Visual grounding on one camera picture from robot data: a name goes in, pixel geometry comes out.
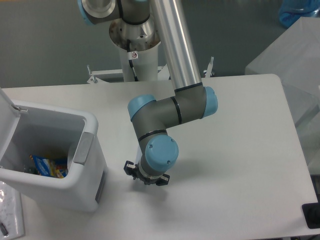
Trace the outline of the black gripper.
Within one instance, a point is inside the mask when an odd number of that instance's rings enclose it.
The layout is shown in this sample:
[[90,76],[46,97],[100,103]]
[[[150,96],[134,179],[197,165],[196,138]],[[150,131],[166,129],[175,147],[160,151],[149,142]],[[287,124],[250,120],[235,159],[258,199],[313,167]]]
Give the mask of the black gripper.
[[166,186],[170,181],[170,176],[168,174],[163,174],[161,176],[152,176],[147,174],[142,167],[131,161],[126,161],[123,170],[128,176],[132,176],[133,180],[141,180],[145,185],[156,184],[157,186]]

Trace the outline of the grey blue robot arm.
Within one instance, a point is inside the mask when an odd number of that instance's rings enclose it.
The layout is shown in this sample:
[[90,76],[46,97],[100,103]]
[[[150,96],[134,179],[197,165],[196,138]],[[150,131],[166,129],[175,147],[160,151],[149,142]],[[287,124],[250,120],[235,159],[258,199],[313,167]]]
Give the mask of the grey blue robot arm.
[[124,171],[145,185],[165,186],[179,147],[169,128],[213,115],[218,109],[214,90],[204,86],[179,0],[80,0],[78,8],[89,25],[110,22],[109,36],[124,50],[125,63],[135,82],[142,79],[142,53],[163,44],[174,96],[156,100],[139,95],[128,103],[141,158],[127,161]]

